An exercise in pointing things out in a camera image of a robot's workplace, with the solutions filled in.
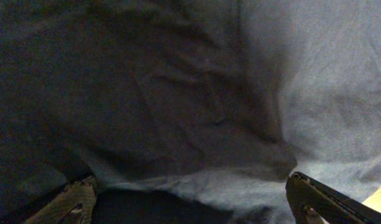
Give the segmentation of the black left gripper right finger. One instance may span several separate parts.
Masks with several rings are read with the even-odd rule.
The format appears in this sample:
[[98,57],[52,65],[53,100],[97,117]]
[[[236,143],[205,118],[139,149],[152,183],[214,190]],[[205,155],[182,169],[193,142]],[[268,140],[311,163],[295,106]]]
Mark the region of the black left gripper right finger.
[[296,224],[381,224],[381,213],[301,173],[286,182],[286,197]]

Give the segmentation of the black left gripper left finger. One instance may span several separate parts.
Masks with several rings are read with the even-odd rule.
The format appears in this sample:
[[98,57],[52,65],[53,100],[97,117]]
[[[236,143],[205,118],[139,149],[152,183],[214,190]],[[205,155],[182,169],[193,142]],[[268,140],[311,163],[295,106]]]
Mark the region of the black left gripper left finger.
[[76,180],[39,211],[25,219],[25,224],[90,224],[96,205],[98,185],[94,176]]

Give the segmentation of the navy blue shorts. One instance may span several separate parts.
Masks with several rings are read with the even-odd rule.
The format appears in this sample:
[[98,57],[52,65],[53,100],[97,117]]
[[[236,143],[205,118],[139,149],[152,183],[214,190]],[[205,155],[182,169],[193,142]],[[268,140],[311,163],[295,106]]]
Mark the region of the navy blue shorts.
[[381,186],[381,1],[0,1],[0,218],[293,223],[294,170]]

